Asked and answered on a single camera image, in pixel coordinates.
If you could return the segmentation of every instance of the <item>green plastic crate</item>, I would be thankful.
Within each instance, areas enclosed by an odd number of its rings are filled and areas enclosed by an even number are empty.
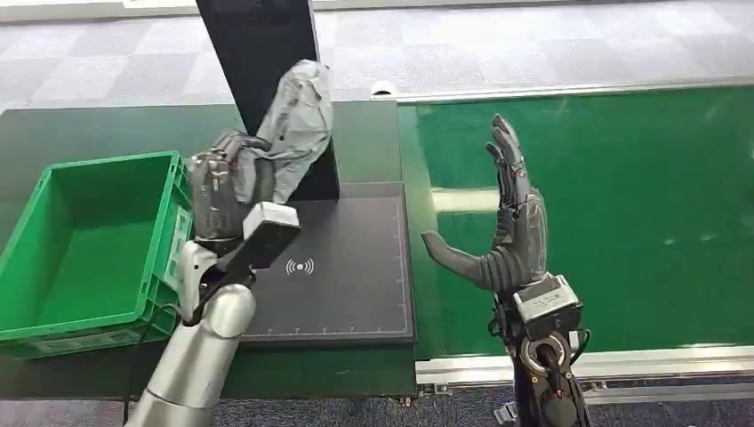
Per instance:
[[[177,152],[52,165],[0,257],[0,353],[32,359],[136,343],[176,301],[191,230]],[[156,316],[147,341],[167,337]]]

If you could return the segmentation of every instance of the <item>robotic arm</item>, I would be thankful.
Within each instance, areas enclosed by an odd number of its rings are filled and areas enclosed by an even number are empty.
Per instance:
[[[422,238],[433,260],[494,293],[489,329],[501,337],[513,362],[518,425],[589,427],[567,340],[581,321],[582,304],[566,278],[546,270],[544,200],[529,181],[516,132],[495,115],[492,136],[485,149],[494,159],[500,191],[492,250],[473,256],[433,231]]]
[[[194,240],[181,248],[178,313],[128,427],[207,427],[256,309],[253,270],[300,231],[286,206],[333,130],[328,68],[301,60],[280,80],[256,136],[225,132],[191,159]]]
[[[184,244],[179,259],[182,321],[127,427],[212,424],[230,362],[256,309],[249,266],[269,267],[299,230],[295,209],[260,202],[244,221],[238,249],[218,258],[194,241]]]

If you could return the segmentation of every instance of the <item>black vertical board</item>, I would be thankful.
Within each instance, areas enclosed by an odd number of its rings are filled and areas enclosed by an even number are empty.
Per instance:
[[[256,133],[277,82],[298,60],[316,60],[307,0],[197,0],[222,71],[248,133]],[[309,169],[291,200],[339,197],[332,143]]]

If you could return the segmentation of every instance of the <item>gray fabric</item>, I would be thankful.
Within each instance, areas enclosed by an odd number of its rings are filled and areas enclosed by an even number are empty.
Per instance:
[[[241,203],[250,203],[256,172],[254,160],[275,162],[273,201],[283,204],[327,148],[333,133],[329,69],[312,60],[301,60],[280,79],[277,94],[262,120],[257,136],[272,143],[270,151],[243,148],[237,168],[243,180],[236,185]]]

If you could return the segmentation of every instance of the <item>green table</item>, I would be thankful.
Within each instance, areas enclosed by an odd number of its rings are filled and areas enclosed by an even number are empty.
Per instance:
[[[508,383],[490,337],[491,295],[435,265],[419,239],[439,230],[489,247],[497,206],[482,146],[500,112],[517,128],[547,200],[549,269],[585,303],[586,380],[754,372],[754,86],[588,88],[336,104],[343,182],[403,181],[415,348],[241,351],[225,396],[413,395],[418,383]],[[179,149],[238,127],[232,106],[9,111],[0,117],[0,242],[41,169],[87,157]],[[142,386],[159,355],[137,369]],[[123,392],[127,350],[2,360],[0,398]]]
[[[398,97],[418,383],[512,379],[486,331],[491,295],[438,267],[438,230],[489,249],[497,207],[483,144],[517,129],[549,212],[549,270],[584,302],[581,378],[754,372],[754,86],[582,88]]]

